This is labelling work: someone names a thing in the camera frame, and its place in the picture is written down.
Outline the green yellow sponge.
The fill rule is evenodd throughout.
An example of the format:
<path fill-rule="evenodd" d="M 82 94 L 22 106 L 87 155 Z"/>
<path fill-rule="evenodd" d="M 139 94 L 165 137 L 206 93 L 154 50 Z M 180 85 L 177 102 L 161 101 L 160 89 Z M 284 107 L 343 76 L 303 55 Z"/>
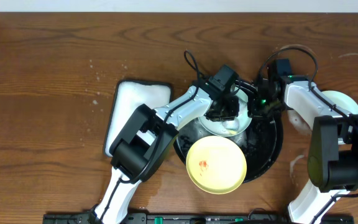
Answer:
<path fill-rule="evenodd" d="M 232 121 L 224 121 L 222 123 L 222 126 L 226 129 L 226 131 L 231 134 L 235 135 L 238 133 L 239 130 L 239 122 L 237 119 L 234 119 Z"/>

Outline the pale green plate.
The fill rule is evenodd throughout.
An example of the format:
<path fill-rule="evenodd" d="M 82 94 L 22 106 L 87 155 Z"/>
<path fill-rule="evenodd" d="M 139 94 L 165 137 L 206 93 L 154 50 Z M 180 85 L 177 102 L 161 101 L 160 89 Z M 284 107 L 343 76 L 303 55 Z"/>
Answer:
<path fill-rule="evenodd" d="M 323 91 L 334 104 L 352 114 L 358 114 L 358 104 L 348 95 L 334 90 Z"/>
<path fill-rule="evenodd" d="M 237 92 L 237 96 L 239 98 L 239 116 L 235 119 L 239 122 L 239 130 L 237 134 L 245 131 L 246 128 L 250 125 L 252 119 L 248 117 L 248 96 L 242 90 Z M 222 126 L 223 121 L 210 121 L 207 120 L 205 116 L 198 118 L 201 125 L 211 134 L 223 137 L 231 137 L 235 135 L 229 134 L 226 129 Z"/>

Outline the yellow plate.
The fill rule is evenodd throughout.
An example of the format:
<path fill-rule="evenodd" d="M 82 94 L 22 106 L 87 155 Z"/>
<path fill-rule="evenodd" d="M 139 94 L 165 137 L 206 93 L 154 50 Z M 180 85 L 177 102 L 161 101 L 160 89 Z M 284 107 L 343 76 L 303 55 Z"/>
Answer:
<path fill-rule="evenodd" d="M 228 194 L 244 181 L 247 161 L 240 147 L 228 138 L 207 136 L 197 140 L 186 156 L 192 182 L 210 194 Z"/>

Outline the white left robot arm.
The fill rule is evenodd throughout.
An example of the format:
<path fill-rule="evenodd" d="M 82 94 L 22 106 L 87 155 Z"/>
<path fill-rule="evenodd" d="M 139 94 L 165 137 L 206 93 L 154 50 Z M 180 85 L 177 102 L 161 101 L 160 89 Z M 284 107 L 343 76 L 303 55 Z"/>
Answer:
<path fill-rule="evenodd" d="M 122 222 L 134 192 L 161 166 L 179 130 L 230 94 L 229 88 L 191 86 L 165 106 L 136 108 L 110 145 L 111 180 L 102 201 L 94 207 L 93 223 Z"/>

